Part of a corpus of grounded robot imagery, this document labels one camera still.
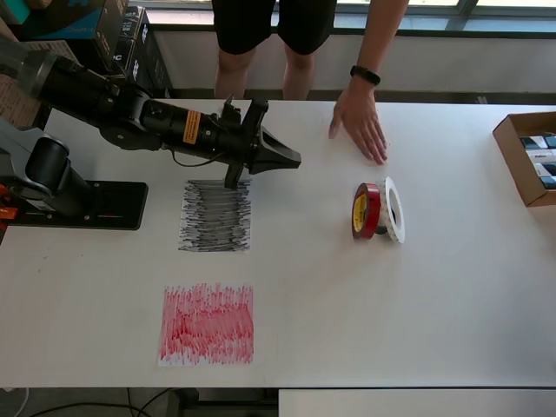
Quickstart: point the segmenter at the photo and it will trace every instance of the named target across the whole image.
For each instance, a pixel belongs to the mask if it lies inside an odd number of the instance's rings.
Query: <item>tape roll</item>
[[[386,228],[393,241],[403,243],[406,240],[406,222],[401,209],[400,195],[394,182],[388,176],[377,184],[381,192],[381,217],[379,224]]]
[[[374,184],[362,183],[357,189],[351,216],[354,239],[370,239],[381,216],[381,191]]]

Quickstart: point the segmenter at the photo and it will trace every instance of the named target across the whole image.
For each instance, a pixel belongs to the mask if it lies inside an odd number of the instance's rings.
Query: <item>wall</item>
[[[213,32],[157,32],[175,88],[213,87],[218,45]],[[342,89],[362,36],[331,36],[317,53],[314,89]],[[259,47],[249,89],[279,89],[281,39]],[[388,90],[555,92],[556,40],[396,37],[381,71]]]

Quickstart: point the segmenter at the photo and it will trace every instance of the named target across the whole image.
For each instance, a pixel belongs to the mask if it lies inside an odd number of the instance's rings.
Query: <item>black shorts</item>
[[[275,0],[212,0],[220,49],[249,52],[270,36]],[[336,0],[280,0],[278,35],[294,52],[308,55],[327,40]]]

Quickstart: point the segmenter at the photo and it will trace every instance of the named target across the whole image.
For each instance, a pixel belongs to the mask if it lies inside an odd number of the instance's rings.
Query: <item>white table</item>
[[[550,108],[381,104],[385,168],[328,140],[332,108],[270,103],[264,125],[303,161],[254,176],[252,248],[220,254],[178,251],[177,236],[183,181],[225,166],[120,150],[54,112],[47,131],[84,178],[146,182],[149,197],[136,232],[8,229],[0,387],[556,386],[556,207],[524,206],[491,135]],[[354,192],[386,175],[406,243],[354,242]],[[255,288],[254,362],[157,367],[164,288],[218,281]]]
[[[281,390],[280,417],[553,417],[556,391],[520,389]]]

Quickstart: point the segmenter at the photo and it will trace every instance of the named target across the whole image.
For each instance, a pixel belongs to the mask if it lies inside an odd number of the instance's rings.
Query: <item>window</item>
[[[478,6],[556,7],[556,0],[479,0]]]
[[[367,12],[372,0],[337,0],[339,13]],[[208,10],[210,0],[130,0],[153,8]],[[556,17],[556,0],[409,0],[408,15],[446,18],[469,17]]]

